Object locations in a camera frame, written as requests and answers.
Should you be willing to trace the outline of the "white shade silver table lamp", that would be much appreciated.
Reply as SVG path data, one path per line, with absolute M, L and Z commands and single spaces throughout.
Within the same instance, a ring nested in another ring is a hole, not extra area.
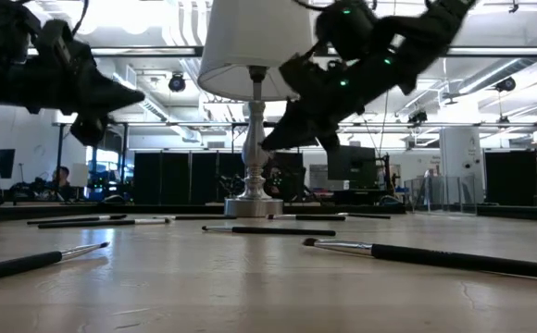
M 244 101 L 249 111 L 242 160 L 244 192 L 225 201 L 228 216 L 266 217 L 282 212 L 283 202 L 269 197 L 262 177 L 268 153 L 264 110 L 293 91 L 279 66 L 312 45 L 309 12 L 292 0 L 214 0 L 207 27 L 199 87 L 213 95 Z

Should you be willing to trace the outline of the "black horizontal frame bar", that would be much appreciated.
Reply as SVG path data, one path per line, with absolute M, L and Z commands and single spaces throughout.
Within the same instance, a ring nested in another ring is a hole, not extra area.
M 111 125 L 128 125 L 129 127 L 187 127 L 187 128 L 231 128 L 247 126 L 246 122 L 119 122 Z M 341 122 L 338 124 L 340 128 L 537 128 L 535 122 L 477 122 L 477 123 L 451 123 L 451 122 L 421 122 L 421 123 L 405 123 L 405 122 Z

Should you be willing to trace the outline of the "person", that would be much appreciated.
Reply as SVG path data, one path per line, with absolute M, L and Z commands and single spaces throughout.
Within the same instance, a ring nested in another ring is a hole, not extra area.
M 66 166 L 58 167 L 53 173 L 52 182 L 55 197 L 68 202 L 73 194 L 73 188 L 69 182 L 69 169 Z

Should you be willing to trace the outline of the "white pillar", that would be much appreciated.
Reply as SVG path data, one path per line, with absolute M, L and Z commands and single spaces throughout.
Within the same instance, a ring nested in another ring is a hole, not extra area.
M 478 128 L 442 128 L 440 150 L 443 176 L 475 176 L 483 187 L 483 159 Z

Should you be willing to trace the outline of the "black computer monitor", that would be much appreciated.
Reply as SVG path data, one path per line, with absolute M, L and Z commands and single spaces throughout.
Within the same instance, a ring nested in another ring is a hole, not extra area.
M 351 189 L 376 187 L 376 151 L 373 148 L 344 146 L 327 152 L 328 179 L 348 180 Z

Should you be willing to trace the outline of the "black partition panels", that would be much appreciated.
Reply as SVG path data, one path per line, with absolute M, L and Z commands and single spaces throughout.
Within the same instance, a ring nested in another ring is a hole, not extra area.
M 484 154 L 486 201 L 537 206 L 537 150 Z
M 263 167 L 264 191 L 285 202 L 301 199 L 306 168 L 299 153 L 275 153 Z M 244 191 L 246 167 L 240 153 L 137 153 L 131 198 L 136 204 L 223 203 Z

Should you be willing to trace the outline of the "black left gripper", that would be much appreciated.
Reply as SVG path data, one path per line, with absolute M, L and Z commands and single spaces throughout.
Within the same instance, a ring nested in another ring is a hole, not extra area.
M 33 45 L 36 69 L 51 81 L 51 99 L 62 113 L 77 115 L 70 131 L 85 146 L 103 140 L 108 113 L 144 99 L 142 92 L 103 75 L 91 47 L 75 39 L 64 20 L 46 21 Z

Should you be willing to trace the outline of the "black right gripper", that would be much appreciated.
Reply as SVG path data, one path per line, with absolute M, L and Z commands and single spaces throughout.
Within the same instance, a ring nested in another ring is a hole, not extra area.
M 340 146 L 338 123 L 361 114 L 369 103 L 368 85 L 360 67 L 370 55 L 366 46 L 356 55 L 341 55 L 325 68 L 313 62 L 312 51 L 296 53 L 279 66 L 279 72 L 296 97 L 273 131 L 261 142 L 265 151 L 321 145 L 326 151 Z

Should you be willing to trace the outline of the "overhead light bar black frame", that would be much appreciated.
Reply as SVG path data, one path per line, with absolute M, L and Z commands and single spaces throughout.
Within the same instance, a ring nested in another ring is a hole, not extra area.
M 201 57 L 203 46 L 94 47 L 94 57 Z M 450 46 L 442 57 L 537 58 L 537 46 Z

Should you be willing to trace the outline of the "thin black pencil far left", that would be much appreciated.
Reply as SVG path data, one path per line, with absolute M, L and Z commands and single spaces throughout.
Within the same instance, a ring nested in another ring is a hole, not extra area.
M 106 216 L 81 216 L 73 218 L 59 218 L 50 220 L 32 220 L 26 222 L 27 225 L 39 225 L 39 224 L 52 224 L 52 223 L 72 223 L 72 222 L 94 222 L 94 221 L 107 221 L 107 220 L 119 220 L 127 217 L 127 215 L 106 215 Z

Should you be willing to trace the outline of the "clear acrylic organizer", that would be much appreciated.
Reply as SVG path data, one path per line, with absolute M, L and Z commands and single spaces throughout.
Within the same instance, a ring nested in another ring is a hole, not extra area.
M 404 182 L 406 205 L 413 212 L 475 214 L 484 191 L 475 176 L 428 176 Z

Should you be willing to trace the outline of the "white board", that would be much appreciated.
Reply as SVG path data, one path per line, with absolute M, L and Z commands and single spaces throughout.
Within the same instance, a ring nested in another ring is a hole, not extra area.
M 88 185 L 89 168 L 85 163 L 73 164 L 70 168 L 69 183 L 72 187 L 85 188 Z

